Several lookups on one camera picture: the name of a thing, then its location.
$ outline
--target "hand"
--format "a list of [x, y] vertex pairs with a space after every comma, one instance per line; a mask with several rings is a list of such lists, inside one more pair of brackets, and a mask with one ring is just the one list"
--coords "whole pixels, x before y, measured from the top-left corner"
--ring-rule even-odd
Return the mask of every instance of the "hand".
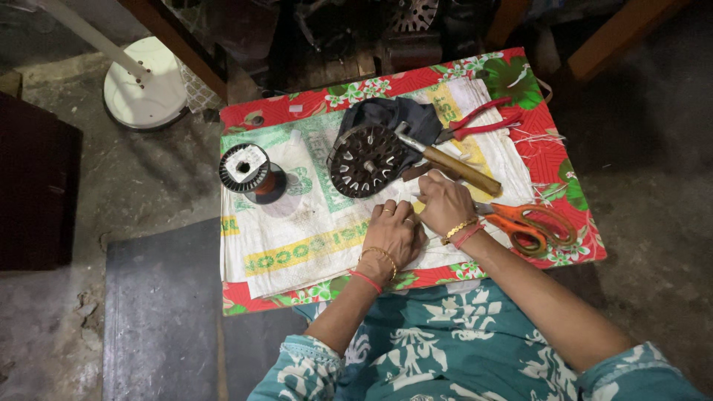
[[[411, 203], [402, 200], [397, 206], [389, 199], [371, 212], [362, 249], [381, 248], [394, 259], [396, 268], [402, 269], [416, 259], [427, 239]], [[382, 253], [370, 250], [361, 257], [356, 271], [383, 287], [391, 280], [393, 265]]]
[[419, 217], [441, 237], [462, 222], [476, 217], [476, 207], [470, 191], [465, 186], [445, 178], [440, 171], [431, 170], [421, 176], [419, 187], [419, 201], [426, 204]]

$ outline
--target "wooden hammer handle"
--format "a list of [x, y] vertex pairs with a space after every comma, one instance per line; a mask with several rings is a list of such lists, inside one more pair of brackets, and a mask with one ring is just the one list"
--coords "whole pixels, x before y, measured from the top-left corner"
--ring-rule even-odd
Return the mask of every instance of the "wooden hammer handle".
[[435, 163], [441, 164], [451, 170], [457, 172], [463, 177], [463, 179], [476, 187], [477, 189], [487, 193], [490, 196], [498, 196], [502, 184], [492, 178], [486, 176], [485, 174], [477, 171], [475, 168], [468, 166], [460, 160], [452, 158], [440, 150], [434, 148], [433, 146], [427, 146], [424, 151], [424, 158], [426, 160], [433, 161]]

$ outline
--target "orange scissors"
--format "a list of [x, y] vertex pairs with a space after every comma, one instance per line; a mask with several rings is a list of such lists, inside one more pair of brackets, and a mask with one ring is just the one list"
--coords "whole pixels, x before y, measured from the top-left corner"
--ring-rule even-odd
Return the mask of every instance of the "orange scissors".
[[[535, 257], [547, 253], [547, 241], [558, 247], [574, 245], [577, 231], [572, 223], [559, 213], [541, 205], [505, 206], [497, 203], [473, 202], [476, 213], [500, 228], [510, 238], [513, 247], [525, 256]], [[527, 218], [528, 213], [545, 215], [560, 225], [567, 233], [565, 238], [555, 235], [544, 224]]]

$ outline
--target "round white base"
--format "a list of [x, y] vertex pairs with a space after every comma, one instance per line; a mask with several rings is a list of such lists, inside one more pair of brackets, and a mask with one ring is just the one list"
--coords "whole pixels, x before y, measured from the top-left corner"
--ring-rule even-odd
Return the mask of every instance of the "round white base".
[[137, 78], [112, 63], [104, 79], [106, 108], [117, 122], [137, 130], [160, 128], [182, 116], [188, 98], [173, 53], [154, 36], [136, 41], [125, 52], [150, 70]]

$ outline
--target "red thread bracelet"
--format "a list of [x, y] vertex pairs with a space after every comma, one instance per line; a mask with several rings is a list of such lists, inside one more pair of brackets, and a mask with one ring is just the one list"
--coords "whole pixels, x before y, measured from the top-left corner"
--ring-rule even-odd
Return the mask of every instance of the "red thread bracelet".
[[379, 287], [379, 284], [376, 284], [376, 282], [373, 281], [371, 278], [368, 278], [368, 277], [366, 277], [365, 275], [363, 275], [363, 274], [361, 274], [361, 273], [359, 273], [359, 272], [357, 272], [357, 271], [354, 271], [354, 270], [347, 270], [347, 271], [348, 271], [349, 274], [351, 274], [351, 275], [355, 275], [355, 276], [357, 276], [357, 277], [363, 278], [367, 283], [371, 284], [371, 286], [376, 289], [376, 291], [379, 293], [379, 295], [381, 295], [381, 287]]
[[470, 230], [466, 231], [466, 234], [463, 237], [461, 237], [460, 240], [457, 240], [456, 243], [453, 244], [453, 246], [455, 246], [456, 249], [461, 249], [461, 245], [463, 245], [463, 243], [466, 242], [466, 240], [468, 238], [470, 238], [471, 235], [477, 233], [478, 230], [480, 230], [481, 228], [484, 228], [484, 227], [485, 227], [485, 225], [483, 225], [483, 224], [474, 225], [473, 227], [471, 227]]

